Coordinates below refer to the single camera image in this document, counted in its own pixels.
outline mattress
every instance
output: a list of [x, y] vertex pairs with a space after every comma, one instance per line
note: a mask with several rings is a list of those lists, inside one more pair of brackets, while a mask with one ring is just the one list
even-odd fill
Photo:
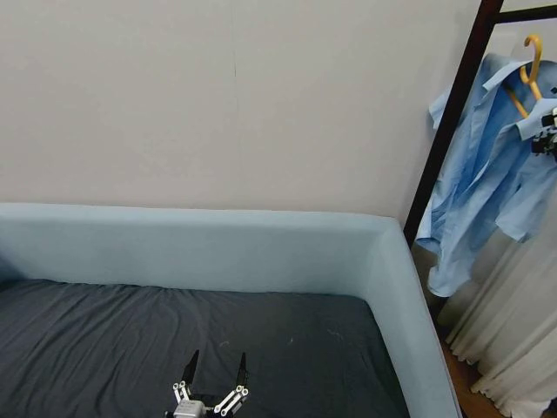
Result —
[[247, 354], [238, 418], [407, 417], [369, 306], [302, 293], [0, 283], [0, 416], [162, 417], [200, 351], [194, 393], [225, 395]]

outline clothes rack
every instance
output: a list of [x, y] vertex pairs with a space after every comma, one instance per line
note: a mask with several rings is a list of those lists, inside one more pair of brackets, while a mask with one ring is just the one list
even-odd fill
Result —
[[535, 7], [523, 10], [501, 12], [504, 0], [482, 0], [478, 14], [460, 60], [459, 69], [454, 77], [453, 87], [446, 102], [443, 117], [433, 139], [426, 166], [419, 180], [410, 212], [404, 226], [406, 242], [412, 246], [418, 232], [419, 223], [426, 210], [427, 202], [433, 192], [435, 181], [458, 126], [460, 115], [472, 89], [476, 73], [486, 52], [487, 43], [496, 24], [510, 24], [532, 20], [557, 18], [557, 5]]

